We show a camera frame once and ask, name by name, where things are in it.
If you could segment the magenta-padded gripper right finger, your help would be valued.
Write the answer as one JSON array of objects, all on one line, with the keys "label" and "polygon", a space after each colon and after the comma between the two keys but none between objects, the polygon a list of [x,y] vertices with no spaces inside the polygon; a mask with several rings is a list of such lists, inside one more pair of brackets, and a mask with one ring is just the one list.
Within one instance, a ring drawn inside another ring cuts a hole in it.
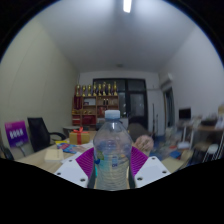
[{"label": "magenta-padded gripper right finger", "polygon": [[170,172],[156,156],[148,157],[139,149],[132,148],[129,166],[131,189],[141,188],[168,175]]}]

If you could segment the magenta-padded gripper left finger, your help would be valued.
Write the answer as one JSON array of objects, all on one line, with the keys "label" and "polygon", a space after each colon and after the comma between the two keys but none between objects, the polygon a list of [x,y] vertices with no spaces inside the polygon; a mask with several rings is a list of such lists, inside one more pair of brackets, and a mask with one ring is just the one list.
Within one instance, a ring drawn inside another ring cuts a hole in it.
[{"label": "magenta-padded gripper left finger", "polygon": [[94,149],[90,148],[75,159],[69,158],[55,172],[78,186],[93,189],[95,185]]}]

